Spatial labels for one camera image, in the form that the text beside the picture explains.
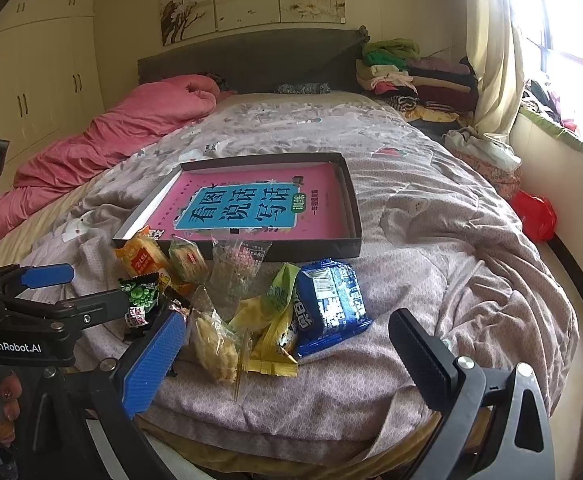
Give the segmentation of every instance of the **red plastic bag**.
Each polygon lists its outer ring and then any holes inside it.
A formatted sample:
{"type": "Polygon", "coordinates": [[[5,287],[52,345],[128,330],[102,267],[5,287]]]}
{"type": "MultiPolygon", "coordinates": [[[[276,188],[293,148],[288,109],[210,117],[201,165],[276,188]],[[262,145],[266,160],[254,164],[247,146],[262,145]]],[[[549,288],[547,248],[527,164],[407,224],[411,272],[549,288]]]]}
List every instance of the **red plastic bag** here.
{"type": "Polygon", "coordinates": [[[523,233],[529,240],[539,243],[553,238],[556,213],[549,200],[519,191],[510,205],[523,221],[523,233]]]}

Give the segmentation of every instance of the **white wardrobe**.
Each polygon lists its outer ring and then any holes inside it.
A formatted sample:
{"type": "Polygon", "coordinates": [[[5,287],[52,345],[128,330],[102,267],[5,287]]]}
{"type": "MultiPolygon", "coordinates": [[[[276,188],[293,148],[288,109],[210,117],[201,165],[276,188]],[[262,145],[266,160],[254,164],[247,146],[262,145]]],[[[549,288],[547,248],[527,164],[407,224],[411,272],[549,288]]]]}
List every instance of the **white wardrobe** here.
{"type": "Polygon", "coordinates": [[[93,0],[11,0],[0,13],[0,139],[10,142],[0,193],[30,156],[102,112],[93,0]]]}

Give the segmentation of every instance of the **green towel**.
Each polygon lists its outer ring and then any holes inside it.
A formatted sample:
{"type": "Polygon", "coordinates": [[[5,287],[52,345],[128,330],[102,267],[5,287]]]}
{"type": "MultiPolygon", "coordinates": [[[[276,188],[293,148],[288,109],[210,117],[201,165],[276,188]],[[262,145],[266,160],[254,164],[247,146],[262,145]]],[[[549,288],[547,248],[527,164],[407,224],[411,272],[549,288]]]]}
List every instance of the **green towel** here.
{"type": "Polygon", "coordinates": [[[399,57],[390,56],[380,50],[370,52],[365,54],[363,58],[365,65],[396,65],[400,70],[405,70],[407,68],[407,62],[399,57]]]}
{"type": "Polygon", "coordinates": [[[363,46],[363,56],[370,52],[383,52],[400,59],[420,59],[420,47],[414,40],[407,38],[367,43],[363,46]]]}

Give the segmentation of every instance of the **pink book cover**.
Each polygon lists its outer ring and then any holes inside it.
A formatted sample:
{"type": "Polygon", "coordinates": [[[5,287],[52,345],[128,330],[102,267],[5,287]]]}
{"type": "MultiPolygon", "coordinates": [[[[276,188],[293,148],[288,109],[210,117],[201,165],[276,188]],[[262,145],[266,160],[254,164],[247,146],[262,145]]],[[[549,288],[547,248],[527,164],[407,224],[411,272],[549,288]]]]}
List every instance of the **pink book cover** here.
{"type": "Polygon", "coordinates": [[[147,222],[159,240],[209,240],[218,230],[258,240],[350,236],[330,163],[183,172],[147,222]]]}

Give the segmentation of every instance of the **blue snack bag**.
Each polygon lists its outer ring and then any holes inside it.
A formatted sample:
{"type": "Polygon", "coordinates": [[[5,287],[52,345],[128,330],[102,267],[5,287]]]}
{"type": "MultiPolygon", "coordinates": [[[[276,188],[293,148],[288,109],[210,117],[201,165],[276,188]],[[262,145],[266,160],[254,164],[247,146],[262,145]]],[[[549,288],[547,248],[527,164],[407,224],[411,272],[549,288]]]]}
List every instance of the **blue snack bag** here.
{"type": "Polygon", "coordinates": [[[367,317],[356,273],[348,264],[334,260],[300,269],[293,306],[299,358],[363,332],[372,321],[367,317]]]}

